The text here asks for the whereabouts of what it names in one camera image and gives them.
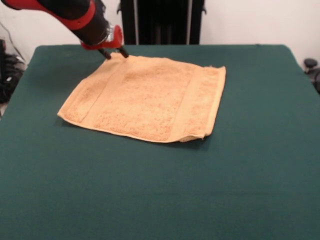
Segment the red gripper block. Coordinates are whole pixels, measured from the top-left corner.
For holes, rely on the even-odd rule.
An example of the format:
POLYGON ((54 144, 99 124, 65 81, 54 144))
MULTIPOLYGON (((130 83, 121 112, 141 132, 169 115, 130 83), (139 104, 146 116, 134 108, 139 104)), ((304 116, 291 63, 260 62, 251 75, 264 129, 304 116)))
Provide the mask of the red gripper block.
POLYGON ((119 25, 111 25, 106 30, 106 37, 98 44, 89 45, 82 41, 80 44, 86 50, 98 50, 107 60, 110 60, 112 57, 104 48, 117 49, 124 58, 128 58, 129 54, 122 46, 123 39, 122 28, 119 25))

